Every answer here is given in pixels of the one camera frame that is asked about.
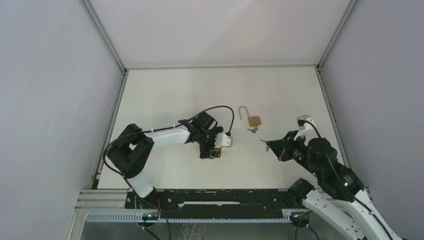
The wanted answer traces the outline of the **silver key bunch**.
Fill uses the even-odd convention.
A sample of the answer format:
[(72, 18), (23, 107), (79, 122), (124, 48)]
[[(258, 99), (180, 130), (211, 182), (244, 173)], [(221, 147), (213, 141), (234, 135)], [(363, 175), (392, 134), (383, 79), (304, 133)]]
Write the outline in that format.
[(250, 126), (250, 128), (248, 128), (248, 130), (249, 130), (250, 132), (252, 132), (253, 134), (256, 134), (256, 133), (257, 133), (257, 131), (259, 130), (259, 126), (258, 126), (258, 125)]
[(265, 151), (268, 152), (269, 149), (270, 149), (269, 141), (268, 140), (263, 140), (263, 139), (260, 139), (260, 141), (263, 142), (263, 143), (265, 143)]

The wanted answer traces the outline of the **short shackle brass padlock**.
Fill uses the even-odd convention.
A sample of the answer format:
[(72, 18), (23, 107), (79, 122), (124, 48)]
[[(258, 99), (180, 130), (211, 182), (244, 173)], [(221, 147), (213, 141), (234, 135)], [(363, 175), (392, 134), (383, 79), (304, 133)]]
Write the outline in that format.
[(209, 158), (210, 159), (215, 159), (215, 158), (220, 158), (222, 154), (222, 148), (213, 148), (209, 150)]

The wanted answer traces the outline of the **long shackle brass padlock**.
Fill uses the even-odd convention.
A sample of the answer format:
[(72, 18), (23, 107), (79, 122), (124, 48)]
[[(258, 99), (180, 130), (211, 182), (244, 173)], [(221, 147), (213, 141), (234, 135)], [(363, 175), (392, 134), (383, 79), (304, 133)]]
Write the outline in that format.
[(249, 113), (248, 108), (246, 106), (244, 106), (244, 105), (239, 106), (238, 107), (238, 110), (237, 110), (238, 111), (239, 118), (241, 120), (243, 119), (242, 110), (245, 111), (245, 115), (247, 117), (247, 122), (248, 122), (248, 124), (249, 124), (250, 127), (258, 127), (258, 126), (260, 126), (262, 124), (262, 121), (261, 121), (260, 117), (259, 116), (251, 116), (250, 113)]

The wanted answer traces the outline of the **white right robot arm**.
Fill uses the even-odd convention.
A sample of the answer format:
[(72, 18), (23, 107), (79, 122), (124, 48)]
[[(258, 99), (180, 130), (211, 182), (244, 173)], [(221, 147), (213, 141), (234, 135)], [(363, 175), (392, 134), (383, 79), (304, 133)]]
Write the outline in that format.
[(266, 141), (279, 161), (294, 160), (314, 175), (318, 185), (333, 199), (341, 201), (348, 213), (364, 228), (367, 238), (399, 240), (384, 221), (352, 169), (337, 160), (337, 151), (320, 135), (305, 144), (305, 130), (290, 131), (278, 140)]

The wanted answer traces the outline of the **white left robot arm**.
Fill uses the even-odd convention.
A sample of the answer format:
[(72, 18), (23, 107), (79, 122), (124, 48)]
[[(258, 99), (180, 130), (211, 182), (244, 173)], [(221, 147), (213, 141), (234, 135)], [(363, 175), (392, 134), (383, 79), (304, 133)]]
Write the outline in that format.
[(144, 168), (153, 150), (176, 144), (197, 143), (200, 159), (221, 156), (223, 147), (232, 147), (233, 138), (207, 112), (182, 119), (170, 127), (142, 130), (129, 124), (118, 138), (103, 151), (105, 165), (118, 173), (137, 194), (137, 202), (149, 209), (156, 203), (155, 187), (149, 182)]

